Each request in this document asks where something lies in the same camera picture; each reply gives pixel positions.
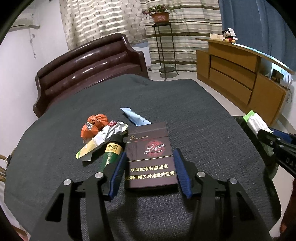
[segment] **potted plant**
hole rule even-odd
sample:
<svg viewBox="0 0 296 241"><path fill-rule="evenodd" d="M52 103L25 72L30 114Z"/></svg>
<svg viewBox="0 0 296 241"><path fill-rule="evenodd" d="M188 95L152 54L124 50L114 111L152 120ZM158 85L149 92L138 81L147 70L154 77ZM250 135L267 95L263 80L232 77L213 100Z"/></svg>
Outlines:
<svg viewBox="0 0 296 241"><path fill-rule="evenodd" d="M147 11L144 11L144 14L151 16L155 23L167 23L168 15L170 12L175 12L172 7L165 5L154 5L149 7Z"/></svg>

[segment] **mickey mouse plush toy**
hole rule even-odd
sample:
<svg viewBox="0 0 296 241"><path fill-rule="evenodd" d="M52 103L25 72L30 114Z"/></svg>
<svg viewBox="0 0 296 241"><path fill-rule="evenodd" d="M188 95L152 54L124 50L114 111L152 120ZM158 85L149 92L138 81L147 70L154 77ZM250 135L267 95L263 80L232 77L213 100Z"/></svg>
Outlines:
<svg viewBox="0 0 296 241"><path fill-rule="evenodd" d="M224 42L227 42L227 43L232 43L234 44L235 43L235 40L238 40L238 38L235 38L235 33L233 31L232 28L228 28L228 30L223 30L222 31L222 34L224 36Z"/></svg>

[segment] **metal plant stand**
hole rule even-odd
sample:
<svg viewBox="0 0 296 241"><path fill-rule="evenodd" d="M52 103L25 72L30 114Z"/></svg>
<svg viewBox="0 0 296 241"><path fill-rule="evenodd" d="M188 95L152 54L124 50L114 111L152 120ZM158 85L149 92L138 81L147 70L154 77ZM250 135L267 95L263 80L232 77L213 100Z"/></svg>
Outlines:
<svg viewBox="0 0 296 241"><path fill-rule="evenodd" d="M162 27L162 26L170 26L170 32L171 32L172 43L173 43L173 51L174 51L175 67L166 67L166 66L165 66L165 60L164 60L164 56L163 56L163 44L162 44L162 42L161 42L160 30L159 30L159 27ZM157 51L158 51L159 62L160 62L160 69L159 69L159 72L165 74L165 80L166 80L166 73L176 71L177 75L179 75L179 73L177 72L177 66L176 66L175 46L174 46L174 38L173 38L173 31L172 31L172 26L171 26L171 24L170 24L170 23L156 23L156 24L153 24L152 27L154 28L154 33L155 33L155 38L156 38L156 44L157 44ZM157 34L156 34L156 29L155 29L156 27L157 27L157 29L158 29L158 34L159 34L159 42L160 42L161 54L162 54L162 57L163 57L162 60L161 60L161 58L160 58L160 51L159 51L158 40L157 40Z"/></svg>

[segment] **dark tablecloth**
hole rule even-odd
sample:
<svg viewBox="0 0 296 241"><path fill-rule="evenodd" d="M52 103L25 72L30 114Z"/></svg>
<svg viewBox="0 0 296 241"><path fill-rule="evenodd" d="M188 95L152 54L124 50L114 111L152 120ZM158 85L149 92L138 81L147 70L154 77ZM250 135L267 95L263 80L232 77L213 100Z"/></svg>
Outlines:
<svg viewBox="0 0 296 241"><path fill-rule="evenodd" d="M87 118L103 113L133 125L120 107L130 107L152 123L166 121L173 149L180 148L213 178L236 177L267 227L275 224L272 201L279 203L275 190L266 187L261 157L207 91L193 80L155 82L122 75L52 105L21 138L7 170L4 200L28 232L63 180L82 181L98 170L101 158L89 165L75 158L83 147L80 132ZM126 191L122 182L106 207L115 240L180 240L189 230L195 203L180 188L178 193L139 194ZM84 199L81 213L83 238L88 240Z"/></svg>

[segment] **sofa backrest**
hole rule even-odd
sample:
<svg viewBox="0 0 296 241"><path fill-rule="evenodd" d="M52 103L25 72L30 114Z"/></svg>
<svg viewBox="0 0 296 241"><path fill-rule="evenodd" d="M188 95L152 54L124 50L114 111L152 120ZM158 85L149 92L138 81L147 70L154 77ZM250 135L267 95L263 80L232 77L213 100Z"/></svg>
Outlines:
<svg viewBox="0 0 296 241"><path fill-rule="evenodd" d="M129 62L120 33L93 40L48 63L37 73L48 100L96 73Z"/></svg>

